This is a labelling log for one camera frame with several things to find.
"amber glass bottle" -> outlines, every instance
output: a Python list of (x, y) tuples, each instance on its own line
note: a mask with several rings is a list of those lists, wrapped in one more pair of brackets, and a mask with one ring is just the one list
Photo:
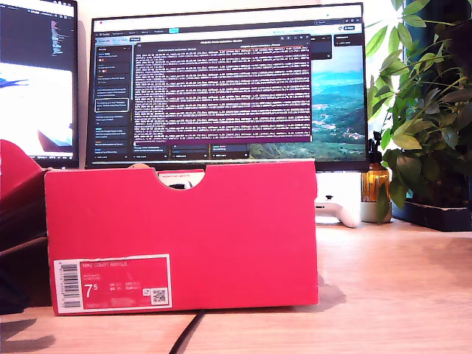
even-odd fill
[[(380, 145), (380, 134), (375, 133), (374, 139), (369, 139), (369, 171), (361, 174), (361, 220), (377, 222), (377, 201), (380, 188), (385, 184), (387, 193), (389, 191), (389, 171), (381, 165), (382, 154), (378, 151)], [(391, 212), (383, 222), (389, 221)]]

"black cable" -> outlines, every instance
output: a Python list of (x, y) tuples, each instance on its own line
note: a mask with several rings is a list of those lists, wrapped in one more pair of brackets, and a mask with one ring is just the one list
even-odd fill
[(193, 333), (197, 329), (198, 324), (200, 323), (201, 319), (205, 316), (206, 312), (207, 310), (199, 310), (199, 312), (195, 315), (193, 320), (185, 327), (184, 331), (177, 338), (169, 354), (179, 354), (179, 353), (184, 352), (185, 348), (187, 347), (187, 344), (192, 338)]

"monitor bezel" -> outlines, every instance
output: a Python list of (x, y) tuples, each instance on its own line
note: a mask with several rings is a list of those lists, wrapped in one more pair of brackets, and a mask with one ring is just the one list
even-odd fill
[(34, 159), (42, 168), (79, 167), (79, 57), (78, 57), (78, 6), (77, 0), (68, 0), (74, 8), (74, 71), (72, 72), (72, 159)]
[[(169, 161), (168, 163), (156, 163), (142, 160), (140, 162), (129, 162), (129, 163), (113, 163), (109, 162), (107, 164), (93, 164), (93, 142), (92, 137), (94, 135), (93, 127), (94, 124), (91, 124), (91, 121), (94, 117), (93, 104), (93, 90), (92, 85), (94, 82), (94, 65), (92, 61), (94, 60), (94, 25), (96, 21), (107, 21), (107, 20), (119, 20), (119, 19), (129, 19), (129, 18), (152, 18), (152, 17), (168, 17), (168, 16), (177, 16), (177, 15), (204, 15), (204, 14), (213, 14), (213, 13), (244, 13), (252, 11), (266, 11), (266, 10), (289, 10), (289, 9), (303, 9), (303, 8), (313, 8), (313, 7), (340, 7), (340, 6), (361, 6), (361, 24), (362, 24), (362, 36), (364, 40), (362, 41), (362, 61), (363, 61), (363, 70), (364, 70), (364, 102), (366, 109), (364, 110), (364, 124), (366, 132), (366, 141), (365, 141), (365, 153), (366, 158), (364, 161), (317, 161), (316, 159), (300, 159), (300, 161), (314, 161), (316, 165), (316, 170), (319, 172), (366, 172), (369, 170), (369, 147), (368, 147), (368, 119), (367, 119), (367, 68), (366, 68), (366, 43), (365, 43), (365, 24), (364, 24), (364, 3), (362, 2), (350, 2), (343, 4), (313, 4), (313, 5), (297, 5), (297, 6), (284, 6), (284, 7), (258, 7), (258, 8), (243, 8), (235, 10), (210, 10), (210, 11), (198, 11), (190, 13), (161, 13), (161, 14), (152, 14), (152, 15), (130, 15), (130, 16), (114, 16), (114, 17), (100, 17), (93, 18), (91, 20), (91, 39), (90, 39), (90, 60), (89, 60), (89, 76), (88, 76), (88, 118), (87, 118), (87, 142), (86, 142), (86, 169), (100, 169), (100, 168), (119, 168), (119, 167), (129, 167), (133, 164), (146, 164), (148, 166), (154, 167), (156, 170), (187, 170), (187, 169), (204, 169), (208, 164), (238, 164), (238, 163), (258, 163), (258, 162), (271, 162), (271, 160), (253, 160), (248, 159), (243, 162), (235, 162), (231, 159), (229, 160), (208, 160), (208, 162), (202, 164), (200, 162), (173, 162)], [(281, 159), (280, 161), (292, 162), (299, 161), (298, 159)]]

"wooden desk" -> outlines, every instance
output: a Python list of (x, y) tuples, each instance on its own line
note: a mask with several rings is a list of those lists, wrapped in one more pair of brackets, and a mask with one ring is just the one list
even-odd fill
[[(319, 226), (320, 304), (214, 310), (185, 353), (472, 353), (472, 235)], [(2, 353), (168, 353), (194, 313), (1, 318)]]

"game controller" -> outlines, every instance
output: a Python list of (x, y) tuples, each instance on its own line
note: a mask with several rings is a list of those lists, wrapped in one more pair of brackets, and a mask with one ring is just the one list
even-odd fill
[(338, 204), (331, 195), (326, 195), (324, 199), (315, 201), (315, 214), (318, 216), (333, 216), (352, 229), (361, 223), (360, 215), (356, 215), (348, 208)]

